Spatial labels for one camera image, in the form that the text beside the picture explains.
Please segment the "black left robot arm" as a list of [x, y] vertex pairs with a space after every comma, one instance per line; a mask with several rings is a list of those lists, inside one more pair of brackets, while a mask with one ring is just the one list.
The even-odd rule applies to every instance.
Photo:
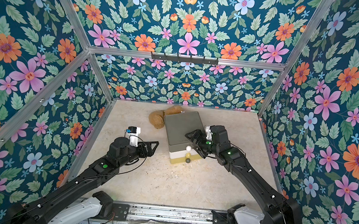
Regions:
[[105, 192], [77, 203], [86, 193], [97, 189], [120, 173], [120, 168], [155, 154], [158, 141], [145, 142], [138, 136], [118, 137], [106, 155], [90, 164], [80, 175], [48, 195], [11, 207], [3, 224], [78, 224], [101, 215], [111, 219], [112, 198]]

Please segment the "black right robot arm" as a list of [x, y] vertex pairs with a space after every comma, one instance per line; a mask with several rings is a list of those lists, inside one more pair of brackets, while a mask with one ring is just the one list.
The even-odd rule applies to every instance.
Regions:
[[230, 209], [236, 224], [302, 224], [302, 208], [293, 198], [286, 199], [254, 169], [246, 154], [233, 145], [222, 125], [207, 126], [185, 134], [202, 157], [214, 155], [218, 163], [236, 177], [257, 201], [261, 212], [243, 205]]

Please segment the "white middle drawer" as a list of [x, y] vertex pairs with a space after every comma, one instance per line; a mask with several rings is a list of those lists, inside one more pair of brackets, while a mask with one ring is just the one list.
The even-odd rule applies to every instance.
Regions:
[[172, 160], [179, 159], [179, 158], [185, 159], [185, 157], [188, 153], [191, 154], [190, 156], [192, 157], [192, 160], [201, 158], [201, 156], [195, 150], [191, 150], [191, 151], [183, 150], [183, 151], [177, 151], [177, 152], [170, 152], [169, 157]]

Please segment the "yellow bottom drawer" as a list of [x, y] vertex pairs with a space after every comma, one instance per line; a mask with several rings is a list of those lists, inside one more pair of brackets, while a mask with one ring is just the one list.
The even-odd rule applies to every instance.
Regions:
[[190, 163], [190, 162], [192, 162], [193, 160], [192, 160], [192, 157], [190, 156], [191, 154], [187, 154], [186, 155], [186, 157], [185, 157], [185, 159], [183, 159], [183, 158], [179, 158], [179, 159], [175, 159], [175, 160], [172, 160], [172, 159], [169, 159], [170, 160], [170, 163], [171, 164], [181, 164], [181, 163]]

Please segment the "brown plush teddy bear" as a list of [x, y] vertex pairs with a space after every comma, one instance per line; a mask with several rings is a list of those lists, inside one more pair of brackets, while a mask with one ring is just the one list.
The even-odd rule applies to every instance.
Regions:
[[152, 112], [148, 119], [149, 123], [155, 127], [155, 129], [161, 129], [165, 126], [165, 116], [168, 115], [174, 115], [174, 114], [180, 114], [183, 112], [183, 109], [181, 106], [176, 105], [170, 108], [167, 108], [166, 110], [157, 110]]

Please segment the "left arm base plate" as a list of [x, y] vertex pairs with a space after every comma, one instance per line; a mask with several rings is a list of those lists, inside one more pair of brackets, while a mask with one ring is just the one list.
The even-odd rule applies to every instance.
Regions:
[[130, 205], [114, 201], [107, 193], [99, 191], [92, 197], [96, 198], [101, 205], [99, 213], [94, 216], [95, 219], [125, 221], [129, 213]]

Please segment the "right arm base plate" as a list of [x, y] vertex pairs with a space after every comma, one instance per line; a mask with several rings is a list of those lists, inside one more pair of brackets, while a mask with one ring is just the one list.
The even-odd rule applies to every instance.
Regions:
[[243, 203], [237, 204], [226, 212], [211, 210], [212, 214], [212, 223], [213, 224], [238, 224], [234, 217], [234, 212], [237, 211], [239, 208], [246, 208], [246, 205]]

